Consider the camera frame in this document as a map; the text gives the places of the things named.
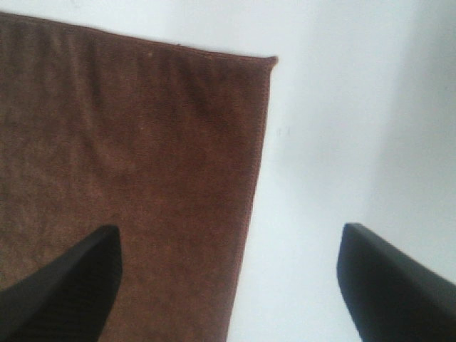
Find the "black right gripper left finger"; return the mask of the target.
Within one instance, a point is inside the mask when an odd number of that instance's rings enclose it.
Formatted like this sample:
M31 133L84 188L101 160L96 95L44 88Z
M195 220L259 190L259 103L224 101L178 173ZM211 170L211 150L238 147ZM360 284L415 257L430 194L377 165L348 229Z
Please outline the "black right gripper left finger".
M2 341L97 341L123 274L117 226L99 227L1 291Z

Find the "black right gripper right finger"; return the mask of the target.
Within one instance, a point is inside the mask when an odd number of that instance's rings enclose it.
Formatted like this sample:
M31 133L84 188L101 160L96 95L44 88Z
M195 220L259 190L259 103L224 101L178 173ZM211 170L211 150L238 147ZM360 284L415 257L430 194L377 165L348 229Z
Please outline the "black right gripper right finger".
M362 224L344 226L336 273L362 341L455 340L455 285Z

